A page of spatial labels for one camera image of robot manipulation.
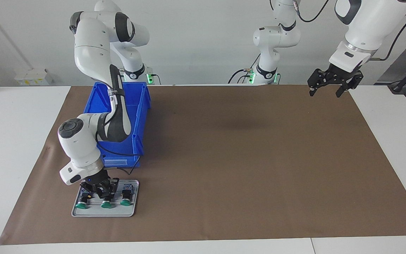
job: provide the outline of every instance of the brown paper surface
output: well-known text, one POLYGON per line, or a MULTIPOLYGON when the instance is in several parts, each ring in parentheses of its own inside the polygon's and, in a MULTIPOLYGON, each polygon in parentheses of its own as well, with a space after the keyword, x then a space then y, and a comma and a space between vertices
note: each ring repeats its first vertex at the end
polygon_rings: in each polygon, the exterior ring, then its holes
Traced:
POLYGON ((131 218, 73 218, 78 185, 56 131, 82 113, 72 87, 0 244, 406 235, 406 191, 361 112, 329 86, 150 87, 131 218))

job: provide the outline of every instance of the green cap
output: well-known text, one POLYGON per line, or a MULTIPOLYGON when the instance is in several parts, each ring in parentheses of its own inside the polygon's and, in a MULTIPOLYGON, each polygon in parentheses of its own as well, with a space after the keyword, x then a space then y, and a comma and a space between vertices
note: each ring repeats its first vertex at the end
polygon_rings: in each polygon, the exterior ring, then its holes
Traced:
POLYGON ((103 204, 101 204, 101 207, 103 207, 103 208, 111 208, 112 205, 109 202, 104 202, 103 204))
POLYGON ((131 202, 130 202, 129 200, 122 200, 122 202, 120 202, 120 204, 121 204, 122 206, 130 206, 130 205, 131 205, 131 202))
POLYGON ((86 209, 87 208, 86 204, 83 204, 83 203, 76 204, 74 207, 76 207, 77 209, 86 209))

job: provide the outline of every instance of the blue object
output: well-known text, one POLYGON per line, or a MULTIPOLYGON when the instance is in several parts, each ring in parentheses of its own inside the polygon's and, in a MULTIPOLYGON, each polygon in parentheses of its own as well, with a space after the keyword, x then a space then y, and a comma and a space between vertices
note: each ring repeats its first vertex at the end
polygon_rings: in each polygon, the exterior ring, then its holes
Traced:
MULTIPOLYGON (((151 108, 151 98, 145 82, 123 82, 125 91, 125 103, 131 122, 131 134, 120 143, 99 142, 103 148, 124 155, 122 156, 105 151, 100 146, 98 148, 103 156, 103 162, 106 167, 134 167, 139 166, 138 162, 143 155, 143 129, 147 119, 147 111, 151 108)), ((104 113, 111 111, 107 86, 96 82, 90 93, 84 113, 104 113)))

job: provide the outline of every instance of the metal tray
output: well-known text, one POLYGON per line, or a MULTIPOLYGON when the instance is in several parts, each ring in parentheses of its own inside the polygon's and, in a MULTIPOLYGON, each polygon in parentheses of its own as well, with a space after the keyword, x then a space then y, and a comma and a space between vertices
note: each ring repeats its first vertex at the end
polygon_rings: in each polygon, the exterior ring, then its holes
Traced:
POLYGON ((79 195, 81 192, 81 187, 79 187, 78 194, 76 195, 76 200, 73 204, 73 209, 71 215, 73 217, 131 217, 134 215, 134 209, 137 203, 137 194, 139 193, 139 181, 137 180, 119 180, 117 192, 115 197, 111 200, 112 207, 102 208, 100 205, 103 202, 102 199, 95 196, 89 199, 87 203, 87 209, 77 209, 75 205, 78 203, 79 195), (121 192, 125 185, 133 185, 134 194, 132 196, 132 204, 130 206, 122 206, 120 202, 122 201, 121 192))

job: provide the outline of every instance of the blue plastic bin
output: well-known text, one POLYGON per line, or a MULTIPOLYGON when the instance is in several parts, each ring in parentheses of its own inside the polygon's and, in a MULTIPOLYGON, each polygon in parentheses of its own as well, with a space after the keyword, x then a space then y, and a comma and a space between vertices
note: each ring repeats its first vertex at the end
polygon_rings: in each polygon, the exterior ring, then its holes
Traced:
MULTIPOLYGON (((129 168, 136 164, 136 161, 143 155, 143 129, 147 119, 147 111, 151 107, 150 93, 145 82, 123 82, 125 91, 126 109, 131 121, 131 135, 121 143, 99 142, 100 145, 115 153, 135 155, 121 156, 110 153, 98 147, 103 156, 106 167, 129 168)), ((84 113, 110 112, 111 105, 107 94, 107 86, 96 82, 90 93, 84 113)))

